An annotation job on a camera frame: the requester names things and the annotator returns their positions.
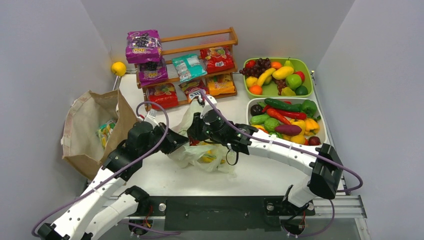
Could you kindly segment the pale green plastic grocery bag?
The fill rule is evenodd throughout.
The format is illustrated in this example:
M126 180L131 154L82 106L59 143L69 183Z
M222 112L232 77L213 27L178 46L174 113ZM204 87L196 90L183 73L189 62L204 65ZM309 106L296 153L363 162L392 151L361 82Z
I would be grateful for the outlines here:
M187 130L193 122L194 113L200 113L202 106L196 100L193 100L186 112L184 113L180 123L172 128L172 130L184 137L187 137ZM225 160L224 164L215 163L201 163L198 160L208 151L222 152L222 158ZM222 172L226 174L233 174L235 167L228 164L228 162L235 162L236 155L228 153L228 149L219 144L211 144L210 142L201 141L199 143L190 142L184 144L168 157L173 160L180 168L194 166L204 172Z

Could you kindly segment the yellow banana bunch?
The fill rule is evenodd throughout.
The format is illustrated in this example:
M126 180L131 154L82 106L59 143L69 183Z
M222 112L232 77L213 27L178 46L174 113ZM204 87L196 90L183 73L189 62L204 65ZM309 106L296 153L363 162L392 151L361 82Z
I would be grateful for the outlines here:
M203 154L199 160L200 163L214 163L214 164L224 164L225 160L223 159L223 154L220 151L208 151L205 154Z

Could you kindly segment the green Fox's candy bag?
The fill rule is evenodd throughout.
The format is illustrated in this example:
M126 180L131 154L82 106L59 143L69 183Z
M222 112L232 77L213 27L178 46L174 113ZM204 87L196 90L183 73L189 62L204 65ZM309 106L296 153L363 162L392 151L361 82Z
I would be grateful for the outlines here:
M105 149L106 145L109 141L109 138L113 132L113 129L116 126L117 121L115 119L111 119L101 125L97 131L95 132L96 136L98 137L99 141L101 142L102 148Z

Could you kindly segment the purple toy sweet potato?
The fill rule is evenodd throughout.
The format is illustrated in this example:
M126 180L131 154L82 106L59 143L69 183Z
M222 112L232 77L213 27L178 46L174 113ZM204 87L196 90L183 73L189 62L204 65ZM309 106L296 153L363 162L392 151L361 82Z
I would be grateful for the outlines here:
M297 136L301 134L302 128L298 125L283 124L275 127L274 131L287 136Z

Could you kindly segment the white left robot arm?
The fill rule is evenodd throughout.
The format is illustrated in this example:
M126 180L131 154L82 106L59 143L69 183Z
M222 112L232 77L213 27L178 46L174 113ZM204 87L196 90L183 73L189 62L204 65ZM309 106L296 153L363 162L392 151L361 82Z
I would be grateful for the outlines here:
M173 153L189 142L160 122L136 122L127 138L121 141L98 170L83 194L64 206L67 211L52 223L42 221L32 234L42 240L94 240L135 213L143 215L149 210L149 194L134 185L106 209L103 204L132 175L143 166L143 159L157 152Z

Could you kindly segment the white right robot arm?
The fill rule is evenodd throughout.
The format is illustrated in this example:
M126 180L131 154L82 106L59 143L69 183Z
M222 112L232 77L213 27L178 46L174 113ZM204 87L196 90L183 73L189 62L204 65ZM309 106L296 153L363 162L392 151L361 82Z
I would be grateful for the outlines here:
M194 113L187 134L197 141L212 140L236 153L269 158L303 172L304 180L291 185L282 201L284 211L290 215L315 198L336 197L343 166L329 144L299 147L254 126L225 120L213 109L205 114Z

